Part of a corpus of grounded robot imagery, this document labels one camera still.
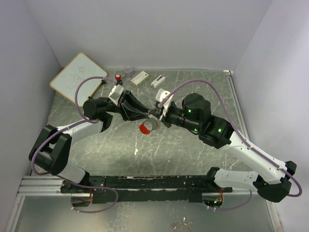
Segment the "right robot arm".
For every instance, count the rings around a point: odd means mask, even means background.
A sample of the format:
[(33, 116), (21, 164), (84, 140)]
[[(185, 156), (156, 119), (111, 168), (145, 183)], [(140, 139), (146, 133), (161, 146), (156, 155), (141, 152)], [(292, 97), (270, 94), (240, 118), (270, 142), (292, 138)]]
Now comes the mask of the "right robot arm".
[(176, 125), (187, 129), (206, 145), (235, 156), (252, 169), (244, 172), (212, 167), (205, 180), (208, 191), (216, 192), (219, 188), (255, 190), (259, 196), (274, 203), (288, 196), (292, 186), (290, 179), (297, 165), (292, 161), (283, 162), (263, 154), (250, 141), (240, 138), (241, 133), (233, 129), (227, 120), (212, 115), (210, 102), (201, 95), (187, 95), (181, 108), (175, 102), (162, 108), (157, 104), (149, 113), (166, 127)]

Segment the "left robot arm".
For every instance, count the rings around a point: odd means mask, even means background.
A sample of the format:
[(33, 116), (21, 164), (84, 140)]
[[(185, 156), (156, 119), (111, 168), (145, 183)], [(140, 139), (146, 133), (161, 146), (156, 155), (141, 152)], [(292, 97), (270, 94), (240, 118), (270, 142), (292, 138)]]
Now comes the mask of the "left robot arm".
[(71, 181), (79, 193), (89, 190), (90, 174), (69, 162), (71, 147), (88, 136), (106, 131), (111, 125), (113, 113), (120, 114), (123, 121), (136, 121), (147, 119), (150, 109), (138, 101), (131, 91), (125, 90), (115, 100), (108, 97), (89, 99), (84, 103), (83, 111), (84, 120), (62, 127), (45, 126), (29, 154), (34, 173), (38, 166), (45, 174)]

